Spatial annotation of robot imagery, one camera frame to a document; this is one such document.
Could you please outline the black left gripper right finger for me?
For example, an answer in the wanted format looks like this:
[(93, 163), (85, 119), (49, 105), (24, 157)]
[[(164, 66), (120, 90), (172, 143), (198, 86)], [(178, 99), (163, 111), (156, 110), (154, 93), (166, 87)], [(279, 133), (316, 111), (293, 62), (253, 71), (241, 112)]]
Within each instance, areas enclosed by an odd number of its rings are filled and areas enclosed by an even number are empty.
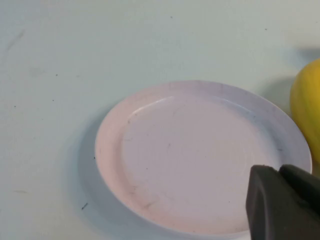
[(279, 169), (280, 175), (291, 188), (306, 201), (317, 214), (320, 213), (320, 179), (294, 165), (284, 164)]

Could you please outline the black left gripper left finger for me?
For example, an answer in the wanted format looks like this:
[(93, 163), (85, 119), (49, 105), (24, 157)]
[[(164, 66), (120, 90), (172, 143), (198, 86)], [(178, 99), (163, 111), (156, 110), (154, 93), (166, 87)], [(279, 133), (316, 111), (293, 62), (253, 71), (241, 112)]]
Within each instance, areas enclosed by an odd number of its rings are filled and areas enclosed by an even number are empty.
[(318, 240), (320, 214), (270, 166), (250, 169), (246, 214), (253, 240)]

